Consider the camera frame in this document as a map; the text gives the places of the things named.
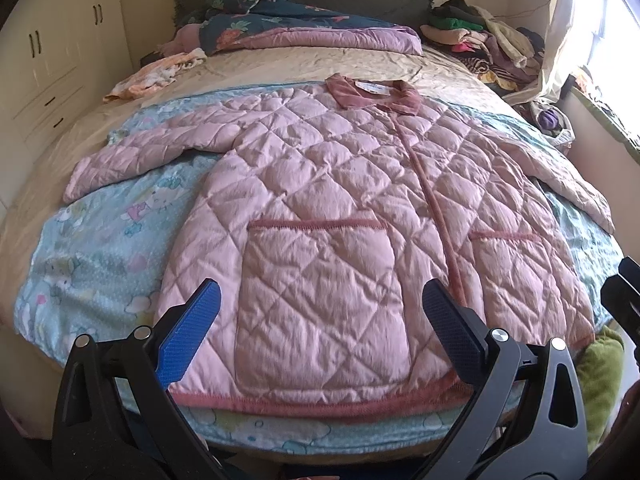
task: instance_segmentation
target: green clothing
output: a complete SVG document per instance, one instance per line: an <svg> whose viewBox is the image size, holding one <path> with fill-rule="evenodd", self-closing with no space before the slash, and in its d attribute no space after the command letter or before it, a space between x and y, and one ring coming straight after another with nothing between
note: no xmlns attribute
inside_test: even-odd
<svg viewBox="0 0 640 480"><path fill-rule="evenodd" d="M598 445L616 403L624 355L620 335L604 326L575 367L587 417L589 453Z"/></svg>
<svg viewBox="0 0 640 480"><path fill-rule="evenodd" d="M454 30L455 28L466 28L467 30L475 30L477 32L482 30L482 25L476 25L475 23L469 23L457 18L441 18L433 15L429 16L429 24L440 30Z"/></svg>

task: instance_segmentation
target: pink clothing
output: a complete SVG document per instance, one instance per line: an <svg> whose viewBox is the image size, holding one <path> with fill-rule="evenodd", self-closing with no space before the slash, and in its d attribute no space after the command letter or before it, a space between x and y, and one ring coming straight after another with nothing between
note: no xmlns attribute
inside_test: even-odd
<svg viewBox="0 0 640 480"><path fill-rule="evenodd" d="M158 51L163 56L168 57L200 48L200 27L202 27L202 23L185 25L178 30L173 40L160 45Z"/></svg>
<svg viewBox="0 0 640 480"><path fill-rule="evenodd" d="M116 99L139 99L155 94L175 81L175 76L181 72L198 66L207 59L200 48L186 54L176 54L165 57L156 62L143 66L134 75L114 86L103 101L108 103Z"/></svg>
<svg viewBox="0 0 640 480"><path fill-rule="evenodd" d="M178 52L188 52L186 48L190 46L199 47L201 26L201 23L185 25L178 31L173 41L160 46L160 52L164 56L168 56ZM387 50L414 56L422 55L422 45L418 35L409 27L399 25L369 28L272 28L260 34L245 36L225 43L225 47L221 48L219 52L238 48L256 49L280 46L363 48L366 50Z"/></svg>
<svg viewBox="0 0 640 480"><path fill-rule="evenodd" d="M452 52L473 52L475 49L468 43L459 43L451 47Z"/></svg>
<svg viewBox="0 0 640 480"><path fill-rule="evenodd" d="M170 387L180 404L313 417L459 406L469 389L422 310L432 278L518 340L593 340L567 243L527 177L612 232L606 201L569 162L405 82L376 95L334 75L200 108L81 160L65 201L192 148L226 155L176 238L156 319L204 278L222 307Z"/></svg>

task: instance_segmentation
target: drawer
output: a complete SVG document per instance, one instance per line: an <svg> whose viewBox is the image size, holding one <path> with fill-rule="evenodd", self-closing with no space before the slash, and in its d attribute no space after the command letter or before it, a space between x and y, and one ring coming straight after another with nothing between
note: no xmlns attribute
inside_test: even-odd
<svg viewBox="0 0 640 480"><path fill-rule="evenodd" d="M55 113L81 86L81 73L75 68L26 105L15 117L22 131L22 138L29 137L41 122Z"/></svg>
<svg viewBox="0 0 640 480"><path fill-rule="evenodd" d="M86 99L83 91L84 87L76 90L27 136L24 143L34 161L60 134L68 130L84 111Z"/></svg>

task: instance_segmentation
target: jacket sleeve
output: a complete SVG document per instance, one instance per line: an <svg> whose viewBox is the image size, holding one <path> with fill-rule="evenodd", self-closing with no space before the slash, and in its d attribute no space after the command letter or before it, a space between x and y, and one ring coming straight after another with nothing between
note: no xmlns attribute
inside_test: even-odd
<svg viewBox="0 0 640 480"><path fill-rule="evenodd" d="M228 110L222 105L197 110L107 146L76 165L63 200L69 204L115 182L159 168L186 150L226 153L238 135L260 128L259 112Z"/></svg>
<svg viewBox="0 0 640 480"><path fill-rule="evenodd" d="M587 213L607 233L613 234L609 203L568 160L560 156L554 159L525 142L508 139L487 128L484 134L506 152L526 176L544 182L558 195Z"/></svg>

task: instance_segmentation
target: white cabinet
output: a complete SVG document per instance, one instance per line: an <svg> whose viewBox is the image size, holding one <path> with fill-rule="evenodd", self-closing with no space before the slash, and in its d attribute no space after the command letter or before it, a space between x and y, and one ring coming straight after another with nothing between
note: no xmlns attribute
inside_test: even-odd
<svg viewBox="0 0 640 480"><path fill-rule="evenodd" d="M133 72L120 0L76 0L74 39L92 89L103 95Z"/></svg>
<svg viewBox="0 0 640 480"><path fill-rule="evenodd" d="M132 73L120 0L20 0L0 29L0 200Z"/></svg>
<svg viewBox="0 0 640 480"><path fill-rule="evenodd" d="M21 3L0 29L0 102L11 114L20 111L40 89L30 9Z"/></svg>
<svg viewBox="0 0 640 480"><path fill-rule="evenodd" d="M128 55L129 47L124 33L120 0L97 0L97 6L100 44L104 51L110 81L113 82L106 90L107 93L115 83L131 75L133 70Z"/></svg>
<svg viewBox="0 0 640 480"><path fill-rule="evenodd" d="M78 65L78 51L66 13L74 0L30 0L38 82L47 87Z"/></svg>

